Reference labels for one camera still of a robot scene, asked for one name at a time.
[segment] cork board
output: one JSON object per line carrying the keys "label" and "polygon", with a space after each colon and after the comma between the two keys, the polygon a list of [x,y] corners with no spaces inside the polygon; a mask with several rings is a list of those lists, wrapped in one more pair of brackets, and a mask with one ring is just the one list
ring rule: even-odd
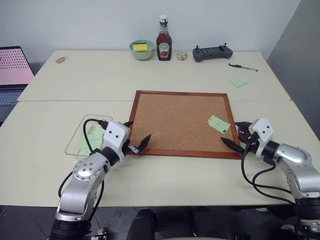
{"label": "cork board", "polygon": [[[225,134],[208,125],[212,115],[231,124]],[[241,159],[220,139],[240,145],[226,93],[137,90],[130,121],[133,146],[152,134],[142,155]]]}

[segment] ketchup bottle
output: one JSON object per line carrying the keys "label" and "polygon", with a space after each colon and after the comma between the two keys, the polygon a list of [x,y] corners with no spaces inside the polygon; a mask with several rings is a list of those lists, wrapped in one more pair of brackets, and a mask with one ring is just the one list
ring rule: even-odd
{"label": "ketchup bottle", "polygon": [[172,52],[172,39],[168,33],[168,17],[160,16],[160,32],[156,38],[156,52],[160,61],[169,61]]}

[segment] laptop screen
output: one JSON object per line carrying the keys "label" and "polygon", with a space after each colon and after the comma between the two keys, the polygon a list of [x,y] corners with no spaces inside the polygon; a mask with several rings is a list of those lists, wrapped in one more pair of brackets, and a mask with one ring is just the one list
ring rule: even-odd
{"label": "laptop screen", "polygon": [[0,47],[0,86],[25,85],[33,78],[34,74],[19,46]]}

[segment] white wall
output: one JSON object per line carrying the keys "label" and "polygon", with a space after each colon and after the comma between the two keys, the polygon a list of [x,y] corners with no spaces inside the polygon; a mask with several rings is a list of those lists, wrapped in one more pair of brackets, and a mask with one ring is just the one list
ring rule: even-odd
{"label": "white wall", "polygon": [[56,49],[126,50],[156,41],[168,15],[173,50],[215,47],[267,58],[300,0],[0,0],[0,46],[19,45],[29,62]]}

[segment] green sticky note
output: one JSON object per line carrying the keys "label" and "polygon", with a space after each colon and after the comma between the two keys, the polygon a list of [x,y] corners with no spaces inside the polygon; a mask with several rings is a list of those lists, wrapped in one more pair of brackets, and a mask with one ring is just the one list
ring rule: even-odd
{"label": "green sticky note", "polygon": [[208,124],[222,134],[225,134],[230,127],[230,123],[227,123],[214,115],[209,118]]}
{"label": "green sticky note", "polygon": [[246,79],[244,76],[238,76],[235,77],[230,81],[233,85],[235,85],[237,88],[249,83],[249,80]]}
{"label": "green sticky note", "polygon": [[[103,143],[105,130],[100,126],[91,126],[86,136],[88,137],[89,143],[92,149],[99,149]],[[79,151],[79,155],[89,156],[90,149],[86,142],[85,136],[82,136],[81,148]]]}

